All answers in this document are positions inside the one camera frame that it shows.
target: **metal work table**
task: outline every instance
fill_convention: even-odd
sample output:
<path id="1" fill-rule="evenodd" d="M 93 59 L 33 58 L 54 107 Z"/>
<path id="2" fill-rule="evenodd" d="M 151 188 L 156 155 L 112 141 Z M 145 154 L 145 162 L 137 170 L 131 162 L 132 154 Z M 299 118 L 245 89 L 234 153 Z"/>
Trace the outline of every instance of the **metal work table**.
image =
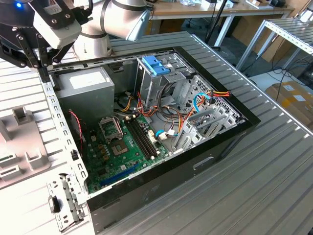
<path id="1" fill-rule="evenodd" d="M 113 40 L 116 54 L 182 46 L 262 121 L 230 155 L 104 235 L 300 234 L 313 226 L 313 134 L 196 36 L 186 32 Z M 68 60 L 75 60 L 73 53 Z M 0 63 L 0 115 L 24 104 L 35 113 L 52 167 L 0 191 L 4 234 L 58 234 L 46 181 L 67 166 L 37 74 Z M 65 234 L 92 234 L 86 218 Z"/>
<path id="2" fill-rule="evenodd" d="M 236 69 L 240 70 L 242 68 L 265 28 L 270 29 L 272 32 L 260 49 L 258 53 L 259 56 L 269 46 L 275 34 L 278 34 L 298 47 L 290 59 L 285 63 L 283 69 L 285 69 L 290 64 L 290 62 L 295 58 L 300 50 L 304 50 L 308 54 L 313 54 L 313 25 L 303 23 L 299 19 L 294 18 L 264 20 L 248 45 L 246 51 L 242 55 L 236 66 Z"/>

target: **ram slot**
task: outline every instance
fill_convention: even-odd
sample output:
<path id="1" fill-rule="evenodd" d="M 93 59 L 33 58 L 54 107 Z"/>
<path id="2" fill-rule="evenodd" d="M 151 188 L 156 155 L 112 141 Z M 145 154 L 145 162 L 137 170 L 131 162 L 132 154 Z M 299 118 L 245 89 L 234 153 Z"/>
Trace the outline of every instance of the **ram slot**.
<path id="1" fill-rule="evenodd" d="M 140 128 L 139 123 L 134 120 L 133 121 L 134 124 L 134 128 L 136 130 L 136 132 L 142 137 L 142 140 L 145 142 L 146 146 L 149 148 L 150 153 L 152 154 L 152 156 L 156 156 L 157 152 L 155 150 L 155 148 L 153 147 L 153 145 L 151 144 L 151 142 L 149 141 L 148 137 L 146 136 L 146 134 L 143 132 L 143 130 Z"/>
<path id="2" fill-rule="evenodd" d="M 145 159 L 149 160 L 152 156 L 156 156 L 157 153 L 153 146 L 150 144 L 148 138 L 144 134 L 144 132 L 139 127 L 137 121 L 130 120 L 125 122 L 127 129 L 133 136 L 134 140 L 138 144 L 139 148 L 143 152 Z"/>

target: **white connector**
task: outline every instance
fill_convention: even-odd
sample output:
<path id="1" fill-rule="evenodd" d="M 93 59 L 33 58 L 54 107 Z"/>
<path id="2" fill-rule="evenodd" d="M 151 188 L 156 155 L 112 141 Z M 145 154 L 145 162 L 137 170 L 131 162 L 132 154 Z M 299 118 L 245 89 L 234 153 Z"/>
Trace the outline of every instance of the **white connector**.
<path id="1" fill-rule="evenodd" d="M 165 132 L 163 132 L 163 133 L 161 133 L 161 134 L 159 134 L 159 136 L 158 136 L 159 138 L 160 138 L 160 140 L 166 140 L 167 139 L 167 136 L 166 136 L 166 134 L 165 134 Z"/>

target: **desk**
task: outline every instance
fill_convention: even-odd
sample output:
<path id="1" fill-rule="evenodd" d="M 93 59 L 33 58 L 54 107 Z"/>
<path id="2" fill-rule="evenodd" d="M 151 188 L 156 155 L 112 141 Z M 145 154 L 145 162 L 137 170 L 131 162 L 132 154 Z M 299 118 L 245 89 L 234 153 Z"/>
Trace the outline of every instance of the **desk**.
<path id="1" fill-rule="evenodd" d="M 313 134 L 305 126 L 187 32 L 145 36 L 136 43 L 122 39 L 111 43 L 117 55 L 182 46 L 261 123 L 226 159 L 101 235 L 308 233 L 313 224 Z M 70 51 L 62 62 L 75 60 Z M 4 99 L 0 99 L 0 116 L 16 105 L 35 113 L 51 162 L 46 172 L 0 190 L 2 234 L 59 235 L 45 184 L 69 166 L 37 73 L 0 60 L 0 97 Z M 92 223 L 85 217 L 65 234 L 91 235 Z"/>
<path id="2" fill-rule="evenodd" d="M 253 16 L 253 15 L 283 15 L 281 18 L 286 18 L 294 8 L 287 6 L 287 8 L 275 7 L 273 9 L 257 9 L 245 0 L 235 4 L 233 8 L 225 8 L 221 16 L 226 17 L 225 23 L 220 31 L 220 34 L 214 44 L 219 47 L 234 19 L 235 16 Z M 180 2 L 161 2 L 158 1 L 154 4 L 153 20 L 166 20 L 166 19 L 186 19 L 186 18 L 205 18 L 211 17 L 213 8 L 203 7 L 200 4 L 195 6 L 184 6 Z M 159 27 L 159 23 L 154 23 L 154 27 Z"/>

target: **green circuit board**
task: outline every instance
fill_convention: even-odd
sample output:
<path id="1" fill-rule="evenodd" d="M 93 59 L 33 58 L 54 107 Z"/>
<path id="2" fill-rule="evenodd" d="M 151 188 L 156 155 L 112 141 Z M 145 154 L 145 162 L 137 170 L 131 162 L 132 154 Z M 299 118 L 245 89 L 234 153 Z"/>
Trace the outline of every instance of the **green circuit board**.
<path id="1" fill-rule="evenodd" d="M 135 120 L 139 125 L 144 126 L 145 132 L 150 130 L 143 116 L 138 116 Z M 168 156 L 166 148 L 157 142 L 151 144 L 159 154 L 154 159 L 145 158 L 131 131 L 126 127 L 125 121 L 119 123 L 123 132 L 121 140 L 113 139 L 109 143 L 106 142 L 101 129 L 97 127 L 84 134 L 86 145 L 83 161 L 89 174 L 87 178 L 89 193 L 96 192 Z M 110 124 L 104 129 L 109 130 L 110 133 L 115 131 Z"/>

